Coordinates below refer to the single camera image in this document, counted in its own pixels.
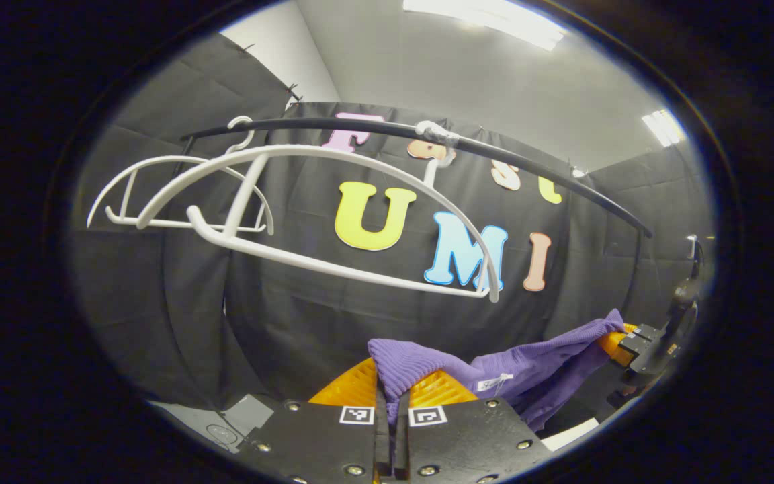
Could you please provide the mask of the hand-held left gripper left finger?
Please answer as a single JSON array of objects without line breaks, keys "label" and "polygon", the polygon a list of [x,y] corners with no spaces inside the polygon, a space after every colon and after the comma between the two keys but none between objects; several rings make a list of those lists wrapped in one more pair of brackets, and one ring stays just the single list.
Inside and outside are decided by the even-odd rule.
[{"label": "hand-held left gripper left finger", "polygon": [[273,483],[378,483],[389,475],[384,393],[371,358],[309,399],[249,397],[267,408],[236,458]]}]

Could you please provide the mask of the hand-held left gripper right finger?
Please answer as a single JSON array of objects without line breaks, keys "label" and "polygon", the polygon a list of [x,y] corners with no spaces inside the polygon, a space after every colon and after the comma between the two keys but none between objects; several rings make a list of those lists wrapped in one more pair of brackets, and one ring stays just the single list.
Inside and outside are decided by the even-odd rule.
[{"label": "hand-held left gripper right finger", "polygon": [[438,370],[400,398],[394,469],[406,483],[506,483],[552,451],[500,397]]}]

